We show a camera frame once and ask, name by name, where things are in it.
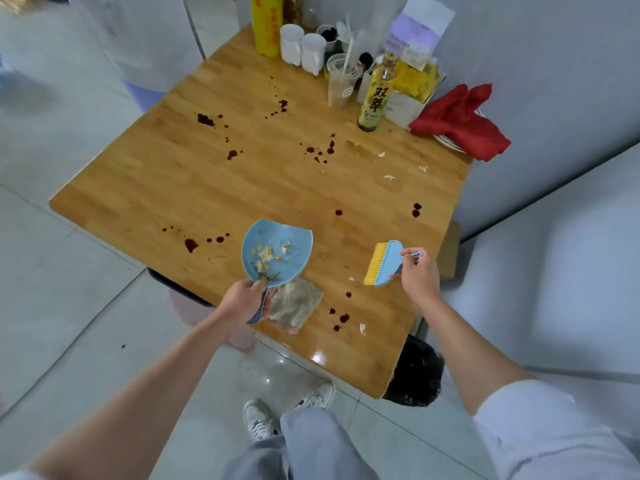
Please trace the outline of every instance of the yellow plastic wrap roll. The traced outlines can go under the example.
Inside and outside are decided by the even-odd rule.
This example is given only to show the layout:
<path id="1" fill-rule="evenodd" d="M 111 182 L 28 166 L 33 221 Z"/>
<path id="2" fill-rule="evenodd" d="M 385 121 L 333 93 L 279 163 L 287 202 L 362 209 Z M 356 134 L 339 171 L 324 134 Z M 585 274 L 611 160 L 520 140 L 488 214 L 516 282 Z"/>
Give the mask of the yellow plastic wrap roll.
<path id="1" fill-rule="evenodd" d="M 251 0 L 251 21 L 258 53 L 267 57 L 280 55 L 282 0 Z"/>

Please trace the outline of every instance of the plastic cup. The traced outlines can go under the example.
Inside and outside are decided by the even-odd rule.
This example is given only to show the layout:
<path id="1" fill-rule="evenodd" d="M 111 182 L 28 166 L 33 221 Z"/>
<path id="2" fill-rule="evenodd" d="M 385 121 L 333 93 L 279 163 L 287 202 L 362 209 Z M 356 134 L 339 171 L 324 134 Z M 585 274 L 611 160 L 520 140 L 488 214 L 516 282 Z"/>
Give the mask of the plastic cup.
<path id="1" fill-rule="evenodd" d="M 342 73 L 346 58 L 346 54 L 336 54 L 326 62 L 329 71 L 329 106 L 338 109 L 347 106 L 357 80 L 362 77 L 362 67 L 354 63 L 349 63 Z"/>

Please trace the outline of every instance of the white wall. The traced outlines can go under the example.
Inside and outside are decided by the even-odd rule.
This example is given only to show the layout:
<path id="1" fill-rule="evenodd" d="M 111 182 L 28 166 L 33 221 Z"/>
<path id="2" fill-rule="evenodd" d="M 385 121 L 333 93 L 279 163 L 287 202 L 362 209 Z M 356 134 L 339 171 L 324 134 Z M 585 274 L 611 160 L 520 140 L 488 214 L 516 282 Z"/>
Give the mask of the white wall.
<path id="1" fill-rule="evenodd" d="M 640 141 L 640 0 L 440 1 L 456 12 L 436 49 L 444 90 L 492 82 L 483 111 L 513 142 L 474 165 L 454 215 L 463 237 Z M 374 5 L 323 0 L 323 23 L 350 9 L 361 24 Z"/>
<path id="2" fill-rule="evenodd" d="M 639 177 L 635 146 L 464 243 L 445 298 L 524 365 L 640 378 Z"/>

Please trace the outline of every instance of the blue dustpan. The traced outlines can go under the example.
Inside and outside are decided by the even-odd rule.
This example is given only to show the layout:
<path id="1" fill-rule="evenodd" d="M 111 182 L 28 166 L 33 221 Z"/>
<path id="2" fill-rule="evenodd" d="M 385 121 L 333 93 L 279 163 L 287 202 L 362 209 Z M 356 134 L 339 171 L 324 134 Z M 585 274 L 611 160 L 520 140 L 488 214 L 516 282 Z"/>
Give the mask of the blue dustpan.
<path id="1" fill-rule="evenodd" d="M 314 234 L 309 229 L 258 219 L 246 232 L 242 243 L 244 272 L 253 281 L 266 276 L 267 289 L 283 285 L 302 273 L 311 257 L 313 244 Z M 267 247 L 272 249 L 272 259 L 262 261 L 263 265 L 268 265 L 268 269 L 260 272 L 258 271 L 260 252 Z M 262 302 L 265 297 L 266 290 L 262 295 Z M 261 316 L 262 306 L 247 323 L 254 324 L 260 320 Z"/>

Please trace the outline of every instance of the shoe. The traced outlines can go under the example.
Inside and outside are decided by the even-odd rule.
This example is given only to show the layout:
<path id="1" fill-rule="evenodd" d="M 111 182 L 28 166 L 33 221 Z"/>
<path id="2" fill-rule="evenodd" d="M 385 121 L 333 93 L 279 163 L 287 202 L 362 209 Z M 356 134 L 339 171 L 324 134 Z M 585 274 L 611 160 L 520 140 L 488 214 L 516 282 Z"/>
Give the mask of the shoe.
<path id="1" fill-rule="evenodd" d="M 307 395 L 294 409 L 298 408 L 323 408 L 326 409 L 331 404 L 335 386 L 328 379 L 323 379 L 309 389 Z"/>
<path id="2" fill-rule="evenodd" d="M 252 441 L 265 440 L 277 435 L 272 426 L 273 416 L 266 404 L 260 399 L 251 399 L 244 405 L 244 425 Z"/>

